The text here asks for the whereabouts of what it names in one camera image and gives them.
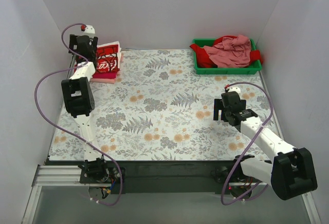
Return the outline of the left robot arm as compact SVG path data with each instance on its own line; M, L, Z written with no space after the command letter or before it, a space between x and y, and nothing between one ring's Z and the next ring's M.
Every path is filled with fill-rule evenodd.
M95 100L90 87L90 80L95 74L97 37L87 35L69 36L69 49L76 52L72 58L76 60L77 69L74 74L61 83L66 111L76 122L80 136L86 140L83 145L83 176L99 183L106 182L109 170L105 167L103 155L95 150L98 147L92 111Z

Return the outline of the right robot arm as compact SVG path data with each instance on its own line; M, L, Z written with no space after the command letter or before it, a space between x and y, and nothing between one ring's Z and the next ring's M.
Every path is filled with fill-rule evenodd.
M224 187L233 176L237 181L251 177L266 183L282 200L314 191L318 187L313 158L306 148L296 148L277 136L261 122L260 117L247 109L236 91L228 91L214 100L215 121L229 123L250 138L268 157L269 162L242 153L234 160Z

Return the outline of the white printed t-shirt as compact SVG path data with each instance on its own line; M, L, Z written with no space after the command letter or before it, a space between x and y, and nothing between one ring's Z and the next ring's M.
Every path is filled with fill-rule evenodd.
M119 41L97 46L97 73L112 73L120 70L121 46Z

